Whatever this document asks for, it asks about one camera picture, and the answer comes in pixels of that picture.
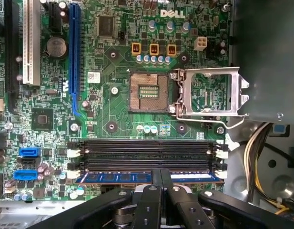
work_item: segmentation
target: mounting hole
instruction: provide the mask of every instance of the mounting hole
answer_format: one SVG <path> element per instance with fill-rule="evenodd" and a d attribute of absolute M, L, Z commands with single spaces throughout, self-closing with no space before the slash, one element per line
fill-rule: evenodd
<path fill-rule="evenodd" d="M 204 222 L 202 220 L 200 220 L 200 219 L 197 219 L 196 224 L 198 226 L 202 226 L 204 224 Z"/>
<path fill-rule="evenodd" d="M 189 208 L 189 211 L 190 211 L 191 213 L 194 213 L 194 212 L 196 211 L 196 209 L 195 209 L 195 208 Z"/>
<path fill-rule="evenodd" d="M 269 167 L 270 167 L 270 168 L 275 168 L 276 165 L 277 165 L 277 163 L 276 163 L 275 160 L 270 160 L 270 161 L 269 161 Z"/>

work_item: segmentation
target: pci slot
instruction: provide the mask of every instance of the pci slot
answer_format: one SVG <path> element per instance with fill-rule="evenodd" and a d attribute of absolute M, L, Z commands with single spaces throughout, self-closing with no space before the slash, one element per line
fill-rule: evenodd
<path fill-rule="evenodd" d="M 40 86 L 41 4 L 23 0 L 23 84 Z"/>
<path fill-rule="evenodd" d="M 80 45 L 81 45 L 81 9 L 77 3 L 69 6 L 69 94 L 72 96 L 72 110 L 76 116 L 78 112 L 78 98 L 80 85 Z"/>
<path fill-rule="evenodd" d="M 16 99 L 19 97 L 19 64 L 16 58 L 19 55 L 19 20 L 20 9 L 15 0 L 4 0 L 5 23 L 5 93 L 7 94 L 8 111 L 15 112 Z"/>

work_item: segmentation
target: sticker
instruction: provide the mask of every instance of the sticker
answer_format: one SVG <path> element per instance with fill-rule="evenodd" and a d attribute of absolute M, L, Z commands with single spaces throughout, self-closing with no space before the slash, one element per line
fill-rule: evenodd
<path fill-rule="evenodd" d="M 100 73 L 88 72 L 88 83 L 100 83 Z"/>

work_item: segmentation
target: yellow wire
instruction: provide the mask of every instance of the yellow wire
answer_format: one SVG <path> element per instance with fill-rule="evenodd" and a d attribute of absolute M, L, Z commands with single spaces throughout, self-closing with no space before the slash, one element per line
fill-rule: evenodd
<path fill-rule="evenodd" d="M 290 210 L 289 208 L 283 208 L 283 209 L 280 209 L 279 211 L 275 212 L 276 215 L 279 215 L 281 213 L 283 213 L 284 211 L 287 211 L 287 210 Z"/>

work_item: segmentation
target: black ram slot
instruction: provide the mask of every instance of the black ram slot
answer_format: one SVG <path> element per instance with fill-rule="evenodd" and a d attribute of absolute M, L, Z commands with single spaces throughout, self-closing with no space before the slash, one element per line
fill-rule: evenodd
<path fill-rule="evenodd" d="M 89 171 L 211 170 L 213 143 L 197 141 L 95 140 L 80 143 Z"/>
<path fill-rule="evenodd" d="M 5 22 L 5 93 L 8 97 L 8 111 L 15 112 L 16 99 L 19 96 L 19 5 L 15 0 L 4 0 Z"/>

